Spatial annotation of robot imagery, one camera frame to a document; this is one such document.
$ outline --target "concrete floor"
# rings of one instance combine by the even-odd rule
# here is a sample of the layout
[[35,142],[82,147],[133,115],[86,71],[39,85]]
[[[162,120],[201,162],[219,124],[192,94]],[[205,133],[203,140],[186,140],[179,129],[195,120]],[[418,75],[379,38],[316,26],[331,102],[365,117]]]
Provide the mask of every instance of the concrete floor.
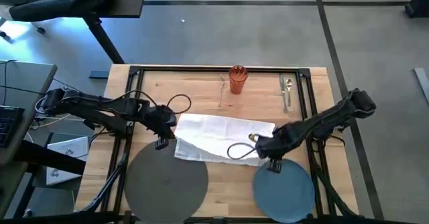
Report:
[[[420,66],[429,73],[429,19],[408,19],[403,7],[326,6],[324,10],[347,87],[366,90],[377,104],[374,116],[358,123],[385,218],[427,223],[429,106],[412,69]],[[87,76],[90,70],[108,70],[111,62],[83,20],[52,19],[40,25],[47,30],[45,36],[28,23],[7,22],[1,30],[13,42],[0,40],[0,58],[56,64],[57,79],[102,94],[105,81]],[[317,6],[144,6],[140,19],[104,19],[103,27],[128,63],[324,66],[335,99],[341,98]],[[44,141],[49,131],[86,134],[75,125],[62,122],[32,135]],[[371,217],[349,132],[345,139],[359,209]],[[68,191],[37,191],[43,192],[35,194],[31,203],[37,215],[63,213],[38,205],[40,196],[47,203],[65,203],[71,211]]]

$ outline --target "orange cup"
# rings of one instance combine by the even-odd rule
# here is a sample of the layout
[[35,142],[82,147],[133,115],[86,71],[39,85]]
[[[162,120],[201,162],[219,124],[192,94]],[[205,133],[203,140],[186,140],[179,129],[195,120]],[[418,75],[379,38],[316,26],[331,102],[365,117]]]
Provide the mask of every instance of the orange cup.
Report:
[[231,93],[240,94],[247,79],[247,70],[244,66],[233,66],[229,69],[229,88]]

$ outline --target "white napkin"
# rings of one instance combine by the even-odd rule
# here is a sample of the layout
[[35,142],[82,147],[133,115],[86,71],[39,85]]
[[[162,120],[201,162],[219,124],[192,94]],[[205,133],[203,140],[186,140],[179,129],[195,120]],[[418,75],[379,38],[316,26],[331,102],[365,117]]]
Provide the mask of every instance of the white napkin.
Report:
[[[232,160],[227,155],[227,149],[235,143],[254,147],[255,143],[249,139],[249,134],[272,137],[274,127],[274,123],[184,113],[174,132],[178,138],[174,156],[184,160],[260,166],[265,161],[258,158],[256,151],[242,160]],[[237,158],[250,150],[247,146],[234,146],[229,153]]]

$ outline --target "spoon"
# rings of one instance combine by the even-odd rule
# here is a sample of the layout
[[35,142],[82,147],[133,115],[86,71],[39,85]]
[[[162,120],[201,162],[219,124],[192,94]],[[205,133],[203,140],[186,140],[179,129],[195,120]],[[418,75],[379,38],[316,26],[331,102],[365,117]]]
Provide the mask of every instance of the spoon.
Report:
[[290,107],[290,89],[292,88],[292,80],[286,80],[285,86],[288,90],[288,107]]

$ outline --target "gray plate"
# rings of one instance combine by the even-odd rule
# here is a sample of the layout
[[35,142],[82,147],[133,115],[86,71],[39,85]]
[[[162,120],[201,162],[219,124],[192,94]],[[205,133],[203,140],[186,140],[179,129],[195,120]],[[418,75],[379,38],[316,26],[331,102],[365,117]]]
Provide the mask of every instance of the gray plate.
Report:
[[179,223],[201,206],[208,187],[204,162],[174,157],[176,141],[162,150],[142,149],[127,171],[125,197],[144,223]]
[[280,223],[295,223],[312,212],[314,186],[307,171],[291,160],[283,160],[279,174],[268,171],[265,163],[253,178],[257,206]]

